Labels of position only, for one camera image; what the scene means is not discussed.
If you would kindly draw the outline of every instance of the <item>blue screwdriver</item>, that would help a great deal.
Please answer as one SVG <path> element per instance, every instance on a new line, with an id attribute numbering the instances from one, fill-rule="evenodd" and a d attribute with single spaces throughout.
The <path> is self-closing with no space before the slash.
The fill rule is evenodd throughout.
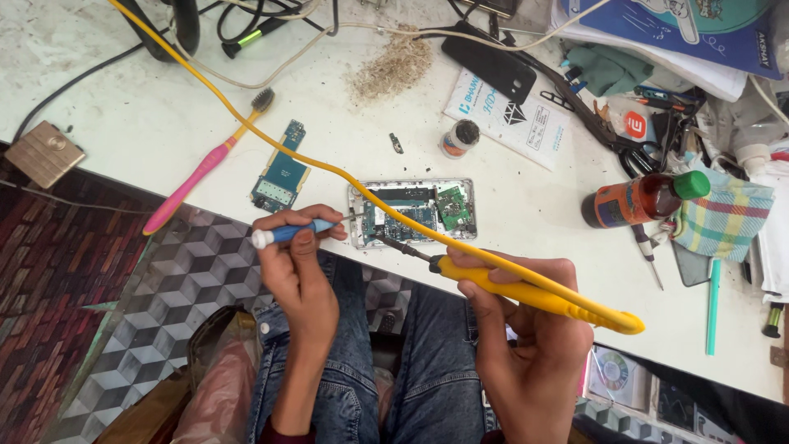
<path id="1" fill-rule="evenodd" d="M 362 215 L 352 214 L 350 216 L 343 217 L 340 221 L 342 222 L 343 220 L 353 219 L 360 216 Z M 296 233 L 305 228 L 313 230 L 316 233 L 320 233 L 321 231 L 334 227 L 338 223 L 329 222 L 328 220 L 323 219 L 313 219 L 312 222 L 307 225 L 285 225 L 284 227 L 277 227 L 273 230 L 255 230 L 252 233 L 252 245 L 256 249 L 262 250 L 266 247 L 266 245 L 271 245 L 275 242 L 285 242 L 286 240 L 293 239 Z"/>

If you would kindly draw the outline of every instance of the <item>red brick pattern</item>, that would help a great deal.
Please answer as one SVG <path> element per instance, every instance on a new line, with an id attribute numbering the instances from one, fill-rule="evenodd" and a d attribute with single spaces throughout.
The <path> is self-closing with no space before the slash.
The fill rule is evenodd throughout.
<path id="1" fill-rule="evenodd" d="M 77 172 L 61 198 L 142 204 Z M 80 208 L 0 185 L 0 442 L 38 442 L 82 363 L 103 312 L 145 247 L 145 215 Z"/>

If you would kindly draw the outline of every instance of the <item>green cloth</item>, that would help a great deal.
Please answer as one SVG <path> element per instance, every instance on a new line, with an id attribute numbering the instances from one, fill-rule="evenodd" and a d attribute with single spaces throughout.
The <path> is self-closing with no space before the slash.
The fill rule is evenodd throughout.
<path id="1" fill-rule="evenodd" d="M 571 67 L 580 66 L 579 81 L 596 97 L 633 91 L 652 76 L 654 66 L 612 47 L 593 45 L 574 47 L 567 54 Z"/>

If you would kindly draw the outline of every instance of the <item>wood shavings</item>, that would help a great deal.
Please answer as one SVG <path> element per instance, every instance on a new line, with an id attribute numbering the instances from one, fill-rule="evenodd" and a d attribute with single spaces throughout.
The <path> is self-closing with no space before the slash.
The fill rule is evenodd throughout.
<path id="1" fill-rule="evenodd" d="M 416 31 L 415 26 L 401 24 L 398 28 Z M 433 63 L 433 53 L 426 39 L 392 34 L 383 53 L 365 62 L 355 73 L 345 75 L 351 99 L 370 103 L 381 97 L 394 96 L 414 86 Z"/>

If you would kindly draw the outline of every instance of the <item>red logo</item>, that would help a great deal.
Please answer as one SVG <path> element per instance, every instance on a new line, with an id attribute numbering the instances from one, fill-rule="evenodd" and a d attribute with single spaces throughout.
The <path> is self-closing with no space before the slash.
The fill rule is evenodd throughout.
<path id="1" fill-rule="evenodd" d="M 634 139 L 641 139 L 646 134 L 646 121 L 635 111 L 630 111 L 625 116 L 625 127 Z"/>

